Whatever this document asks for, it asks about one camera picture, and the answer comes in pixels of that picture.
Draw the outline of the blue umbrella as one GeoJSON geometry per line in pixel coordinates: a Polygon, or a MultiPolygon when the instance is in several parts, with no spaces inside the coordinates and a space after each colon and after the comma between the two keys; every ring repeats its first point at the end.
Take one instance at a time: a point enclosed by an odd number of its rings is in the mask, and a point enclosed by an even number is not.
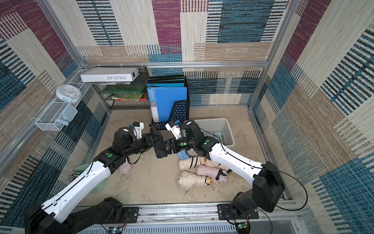
{"type": "Polygon", "coordinates": [[[185,160],[185,159],[190,158],[190,156],[185,150],[178,152],[176,155],[178,156],[180,160],[185,160]]]}

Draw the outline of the beige umbrella black stripes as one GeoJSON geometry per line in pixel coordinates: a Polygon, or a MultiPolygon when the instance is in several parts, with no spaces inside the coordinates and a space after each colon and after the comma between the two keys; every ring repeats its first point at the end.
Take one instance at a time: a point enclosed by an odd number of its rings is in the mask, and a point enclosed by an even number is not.
{"type": "Polygon", "coordinates": [[[205,165],[204,157],[191,157],[184,160],[179,160],[178,166],[181,171],[189,170],[198,167],[199,165],[205,165]]]}

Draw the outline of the pale pink small umbrella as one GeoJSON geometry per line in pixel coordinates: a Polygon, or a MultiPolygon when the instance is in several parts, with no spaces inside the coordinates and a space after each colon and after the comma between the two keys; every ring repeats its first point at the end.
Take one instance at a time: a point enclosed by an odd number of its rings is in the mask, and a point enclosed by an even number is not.
{"type": "Polygon", "coordinates": [[[132,166],[131,164],[129,164],[128,162],[125,162],[123,163],[120,167],[119,167],[119,173],[121,175],[127,175],[132,169],[132,166]]]}

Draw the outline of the beige umbrella front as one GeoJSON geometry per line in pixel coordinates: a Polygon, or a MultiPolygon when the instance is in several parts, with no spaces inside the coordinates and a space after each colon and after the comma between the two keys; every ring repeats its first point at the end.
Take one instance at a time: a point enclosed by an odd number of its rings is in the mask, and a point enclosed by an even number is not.
{"type": "Polygon", "coordinates": [[[210,183],[210,177],[195,175],[187,171],[182,171],[177,180],[178,190],[183,193],[193,190],[195,187],[208,186],[210,183]]]}

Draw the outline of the mint green umbrella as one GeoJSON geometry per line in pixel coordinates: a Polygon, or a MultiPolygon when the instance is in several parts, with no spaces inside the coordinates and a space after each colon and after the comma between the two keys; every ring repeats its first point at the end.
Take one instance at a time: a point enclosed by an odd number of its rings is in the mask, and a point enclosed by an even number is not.
{"type": "Polygon", "coordinates": [[[220,139],[220,141],[223,141],[223,133],[221,132],[214,132],[214,135],[220,139]]]}

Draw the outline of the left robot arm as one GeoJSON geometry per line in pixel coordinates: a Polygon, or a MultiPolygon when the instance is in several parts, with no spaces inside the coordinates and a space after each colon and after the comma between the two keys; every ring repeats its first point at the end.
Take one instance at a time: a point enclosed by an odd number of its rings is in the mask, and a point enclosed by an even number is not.
{"type": "Polygon", "coordinates": [[[105,221],[121,222],[123,205],[114,198],[104,199],[98,205],[72,214],[72,210],[95,188],[106,180],[131,155],[147,152],[163,142],[162,134],[152,127],[149,133],[138,133],[132,127],[120,128],[112,146],[96,156],[90,166],[73,182],[45,201],[41,206],[31,205],[25,211],[25,233],[47,232],[73,234],[105,221]]]}

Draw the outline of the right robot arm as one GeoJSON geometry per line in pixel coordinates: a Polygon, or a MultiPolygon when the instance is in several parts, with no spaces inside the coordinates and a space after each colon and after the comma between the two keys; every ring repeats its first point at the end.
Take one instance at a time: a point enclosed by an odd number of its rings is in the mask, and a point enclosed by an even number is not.
{"type": "Polygon", "coordinates": [[[166,141],[169,154],[182,150],[193,150],[198,156],[222,164],[244,178],[252,188],[239,192],[232,200],[231,212],[235,216],[244,215],[251,209],[273,212],[285,185],[276,166],[271,162],[265,164],[252,161],[222,144],[219,137],[205,135],[205,131],[195,121],[177,124],[171,121],[166,129],[174,138],[166,141]]]}

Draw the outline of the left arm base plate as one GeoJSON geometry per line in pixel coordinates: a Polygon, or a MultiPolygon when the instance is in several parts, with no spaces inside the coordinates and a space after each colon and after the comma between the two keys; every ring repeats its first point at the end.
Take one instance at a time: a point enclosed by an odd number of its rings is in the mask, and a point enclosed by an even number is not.
{"type": "Polygon", "coordinates": [[[97,224],[118,224],[136,223],[139,213],[139,207],[122,207],[122,211],[117,208],[115,211],[110,212],[109,215],[101,219],[97,224]]]}

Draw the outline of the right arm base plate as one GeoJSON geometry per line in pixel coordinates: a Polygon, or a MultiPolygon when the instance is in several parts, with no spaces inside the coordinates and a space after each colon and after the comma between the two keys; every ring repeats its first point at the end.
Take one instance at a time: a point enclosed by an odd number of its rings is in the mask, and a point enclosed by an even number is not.
{"type": "Polygon", "coordinates": [[[219,220],[239,220],[239,219],[258,219],[259,214],[257,209],[253,208],[247,212],[241,212],[238,209],[232,207],[229,203],[219,203],[216,205],[218,211],[219,220]]]}

